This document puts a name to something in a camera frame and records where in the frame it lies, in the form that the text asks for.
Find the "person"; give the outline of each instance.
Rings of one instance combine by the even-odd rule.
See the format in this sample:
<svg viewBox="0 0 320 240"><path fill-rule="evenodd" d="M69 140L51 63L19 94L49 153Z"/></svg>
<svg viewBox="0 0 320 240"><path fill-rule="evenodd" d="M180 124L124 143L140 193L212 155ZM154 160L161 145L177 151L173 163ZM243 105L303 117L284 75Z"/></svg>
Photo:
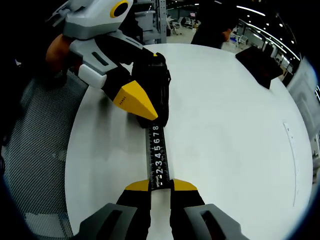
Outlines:
<svg viewBox="0 0 320 240"><path fill-rule="evenodd" d="M222 4L203 0L199 4L196 20L201 24L191 44L221 49L238 23L237 7L232 0L222 1Z"/></svg>

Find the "tape measure blade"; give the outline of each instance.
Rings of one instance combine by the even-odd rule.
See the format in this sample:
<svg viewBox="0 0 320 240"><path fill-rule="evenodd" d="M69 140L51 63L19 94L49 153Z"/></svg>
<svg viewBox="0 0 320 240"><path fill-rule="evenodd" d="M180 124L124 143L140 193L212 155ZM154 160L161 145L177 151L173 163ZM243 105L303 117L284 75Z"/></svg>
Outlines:
<svg viewBox="0 0 320 240"><path fill-rule="evenodd" d="M147 128L146 148L151 189L170 188L170 175L163 127L154 123Z"/></svg>

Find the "white table surface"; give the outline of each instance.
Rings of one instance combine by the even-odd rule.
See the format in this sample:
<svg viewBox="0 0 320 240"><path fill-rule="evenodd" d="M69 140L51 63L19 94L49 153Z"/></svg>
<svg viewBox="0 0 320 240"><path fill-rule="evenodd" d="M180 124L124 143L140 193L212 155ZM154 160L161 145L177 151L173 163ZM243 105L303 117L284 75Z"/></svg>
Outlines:
<svg viewBox="0 0 320 240"><path fill-rule="evenodd" d="M238 221L251 240L284 239L305 212L312 186L307 130L285 86L274 79L270 90L263 88L223 50L190 44L146 48L166 57L172 77L164 129L170 177L194 184L206 204ZM147 178L145 130L89 87L66 156L73 233L105 204L116 203L127 185ZM172 239L170 191L152 192L151 205L148 239Z"/></svg>

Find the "mesh panel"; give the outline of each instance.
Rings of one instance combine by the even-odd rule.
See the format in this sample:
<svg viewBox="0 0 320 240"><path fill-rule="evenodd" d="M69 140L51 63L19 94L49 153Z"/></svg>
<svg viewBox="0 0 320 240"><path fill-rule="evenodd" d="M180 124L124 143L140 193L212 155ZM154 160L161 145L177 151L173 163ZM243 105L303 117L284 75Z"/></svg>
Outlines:
<svg viewBox="0 0 320 240"><path fill-rule="evenodd" d="M33 79L24 91L23 114L6 147L4 179L30 230L39 238L72 236L65 200L65 164L74 119L87 85L68 72L54 90Z"/></svg>

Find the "measurement numbers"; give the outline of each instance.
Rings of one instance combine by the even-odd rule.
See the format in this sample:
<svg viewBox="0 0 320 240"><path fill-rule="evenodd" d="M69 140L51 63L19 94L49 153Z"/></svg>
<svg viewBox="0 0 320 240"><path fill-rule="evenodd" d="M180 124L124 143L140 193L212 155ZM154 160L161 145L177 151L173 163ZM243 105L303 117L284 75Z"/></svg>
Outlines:
<svg viewBox="0 0 320 240"><path fill-rule="evenodd" d="M153 150L154 150L154 156L155 156L155 166L156 166L156 169L155 169L155 173L156 173L156 186L159 188L160 186L163 185L162 183L162 179L163 179L163 174L164 174L164 170L162 168L162 165L163 165L163 159L164 159L164 156L163 156L163 150L161 148L161 146L157 145L160 143L160 139L157 138L159 137L159 133L157 132L159 130L159 127L158 126L153 126L152 127L152 136L154 137L153 139L153 143L155 144L153 146Z"/></svg>

